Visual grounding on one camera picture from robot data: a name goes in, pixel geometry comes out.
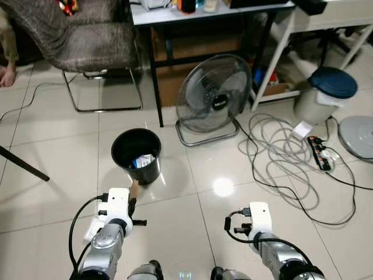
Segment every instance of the container with blue lid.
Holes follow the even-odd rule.
[[[311,125],[325,122],[357,92],[354,78],[337,68],[320,67],[308,82],[311,88],[301,93],[294,113],[299,120]]]
[[[333,67],[320,67],[310,78],[309,84],[326,95],[347,99],[357,92],[357,83],[345,71]]]

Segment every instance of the blue lid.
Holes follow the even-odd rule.
[[[332,67],[320,67],[308,78],[313,88],[326,95],[347,99],[357,92],[357,83],[349,74]]]

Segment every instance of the black trash bin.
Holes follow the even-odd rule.
[[[114,162],[123,168],[132,179],[140,185],[147,185],[156,180],[161,173],[159,154],[161,142],[158,136],[148,129],[135,128],[122,133],[111,147]],[[152,154],[154,160],[147,166],[134,168],[133,161],[140,156]]]

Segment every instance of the fan grille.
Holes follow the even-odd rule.
[[[216,130],[240,113],[249,98],[251,71],[236,55],[217,55],[186,77],[177,100],[177,116],[190,130]]]

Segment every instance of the person's leg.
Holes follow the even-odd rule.
[[[8,60],[6,69],[0,69],[0,86],[8,87],[14,84],[16,79],[16,61],[18,60],[16,36],[10,25],[9,16],[0,8],[0,43],[4,50],[4,56]]]

